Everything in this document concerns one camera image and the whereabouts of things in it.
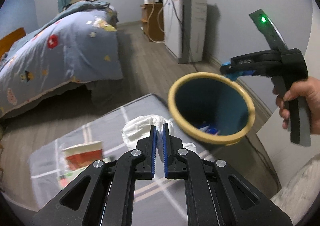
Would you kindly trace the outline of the person's right hand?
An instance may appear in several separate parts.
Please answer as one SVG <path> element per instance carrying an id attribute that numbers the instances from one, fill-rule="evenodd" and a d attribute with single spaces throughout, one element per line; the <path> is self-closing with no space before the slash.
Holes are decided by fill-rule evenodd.
<path id="1" fill-rule="evenodd" d="M 274 87 L 273 94 L 277 95 L 276 105 L 279 107 L 279 115 L 284 119 L 282 124 L 283 129 L 288 128 L 290 118 L 289 110 L 285 109 L 285 102 L 297 97 L 305 97 L 311 112 L 311 134 L 320 134 L 320 93 L 318 79 L 310 76 L 306 80 L 293 83 L 283 97 L 280 96 L 276 87 Z"/>

